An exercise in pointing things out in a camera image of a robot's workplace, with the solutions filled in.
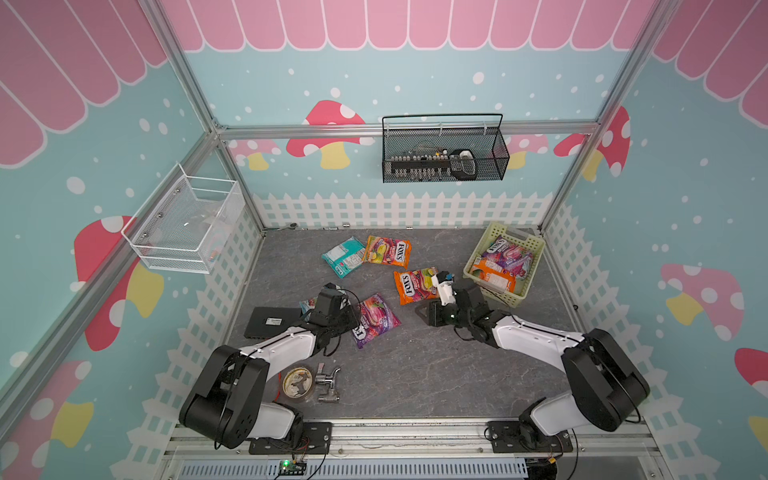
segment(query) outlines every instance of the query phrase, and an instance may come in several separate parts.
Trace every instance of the white wire basket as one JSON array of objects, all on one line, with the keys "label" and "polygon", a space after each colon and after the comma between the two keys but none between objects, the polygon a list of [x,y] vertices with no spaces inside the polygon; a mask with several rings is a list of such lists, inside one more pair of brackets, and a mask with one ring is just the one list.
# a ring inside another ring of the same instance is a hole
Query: white wire basket
[{"label": "white wire basket", "polygon": [[121,232],[147,268],[210,273],[243,211],[243,192],[235,180],[192,177],[176,167],[181,176],[143,223],[127,235],[154,195]]}]

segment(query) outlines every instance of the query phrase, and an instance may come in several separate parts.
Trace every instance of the black mesh basket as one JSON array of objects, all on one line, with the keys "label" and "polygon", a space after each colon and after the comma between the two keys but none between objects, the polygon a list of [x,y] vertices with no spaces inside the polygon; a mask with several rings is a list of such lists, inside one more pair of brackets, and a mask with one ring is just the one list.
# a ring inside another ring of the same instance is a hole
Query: black mesh basket
[{"label": "black mesh basket", "polygon": [[[443,121],[445,117],[452,121]],[[502,114],[383,117],[384,182],[503,180],[509,152],[500,132],[502,118]]]}]

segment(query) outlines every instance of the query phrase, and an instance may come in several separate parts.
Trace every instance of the yellow-green plastic basket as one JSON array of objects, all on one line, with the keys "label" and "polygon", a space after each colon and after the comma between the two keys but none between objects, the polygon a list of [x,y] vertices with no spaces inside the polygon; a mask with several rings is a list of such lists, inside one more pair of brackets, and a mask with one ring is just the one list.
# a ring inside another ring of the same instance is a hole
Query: yellow-green plastic basket
[{"label": "yellow-green plastic basket", "polygon": [[[470,274],[470,269],[472,268],[472,264],[475,262],[475,258],[479,257],[491,245],[493,245],[499,235],[503,236],[510,243],[520,245],[521,247],[533,252],[531,271],[528,273],[528,276],[525,277],[520,295],[500,289],[499,287]],[[483,295],[487,296],[488,298],[498,300],[499,302],[502,302],[505,305],[509,305],[511,307],[516,307],[520,305],[520,302],[522,302],[528,295],[528,289],[531,288],[533,277],[536,274],[536,269],[538,268],[538,262],[541,260],[541,255],[544,252],[544,245],[545,243],[543,238],[535,237],[534,235],[530,235],[522,230],[517,230],[507,225],[491,223],[488,225],[488,228],[485,229],[485,233],[478,242],[478,245],[475,247],[475,251],[472,252],[472,256],[469,257],[467,264],[464,265],[464,278],[469,278],[477,283],[481,287],[480,290],[482,290]]]}]

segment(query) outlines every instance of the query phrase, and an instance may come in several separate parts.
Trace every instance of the white picket fence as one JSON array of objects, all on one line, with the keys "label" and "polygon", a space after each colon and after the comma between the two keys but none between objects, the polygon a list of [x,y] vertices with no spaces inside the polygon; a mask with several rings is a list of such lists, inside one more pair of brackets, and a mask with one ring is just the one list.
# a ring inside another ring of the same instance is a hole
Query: white picket fence
[{"label": "white picket fence", "polygon": [[178,348],[168,350],[168,369],[155,376],[159,385],[157,394],[141,403],[147,415],[141,427],[127,434],[131,450],[125,460],[110,467],[117,480],[154,478],[181,404],[211,352],[220,344],[227,322],[234,314],[237,294],[247,283],[248,264],[259,241],[256,225],[244,210],[213,270],[205,275],[205,291],[195,292],[197,307],[187,310],[190,322],[187,328],[178,330]]},{"label": "white picket fence", "polygon": [[648,422],[670,470],[679,478],[703,475],[715,480],[720,467],[716,459],[704,455],[696,444],[699,427],[686,423],[678,411],[683,399],[670,395],[664,387],[667,372],[650,361],[653,347],[640,343],[640,326],[627,318],[628,305],[618,302],[618,287],[608,283],[608,270],[600,270],[600,256],[592,256],[592,242],[584,241],[584,228],[578,228],[578,217],[571,215],[571,205],[564,205],[547,229],[546,238],[555,259],[565,273],[568,288],[576,299],[581,318],[587,328],[608,332],[624,349],[651,387],[651,396],[640,411]]},{"label": "white picket fence", "polygon": [[296,199],[288,194],[280,199],[270,194],[265,200],[255,195],[253,199],[268,227],[290,223],[306,228],[341,227],[345,223],[353,227],[453,227],[490,222],[538,225],[552,202],[552,193],[544,197],[536,193],[530,197],[520,193],[513,197],[492,197],[490,193],[476,197],[474,192],[467,197],[458,193],[452,197],[443,193],[416,197],[410,193],[403,198],[397,193],[391,197],[362,194],[357,198],[351,194],[342,198],[335,194],[328,198],[300,194]]}]

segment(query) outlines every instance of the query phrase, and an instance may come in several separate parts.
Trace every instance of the metal faucet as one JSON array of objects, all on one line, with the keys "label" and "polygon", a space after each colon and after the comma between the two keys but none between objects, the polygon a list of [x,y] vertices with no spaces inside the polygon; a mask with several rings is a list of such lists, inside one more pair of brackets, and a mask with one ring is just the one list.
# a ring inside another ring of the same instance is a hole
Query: metal faucet
[{"label": "metal faucet", "polygon": [[318,402],[323,403],[338,403],[339,391],[336,390],[336,374],[341,372],[341,367],[336,367],[331,373],[323,373],[323,367],[325,363],[320,363],[317,366],[317,374],[315,375],[315,384],[321,386],[327,386],[328,391],[325,395],[317,397]]}]

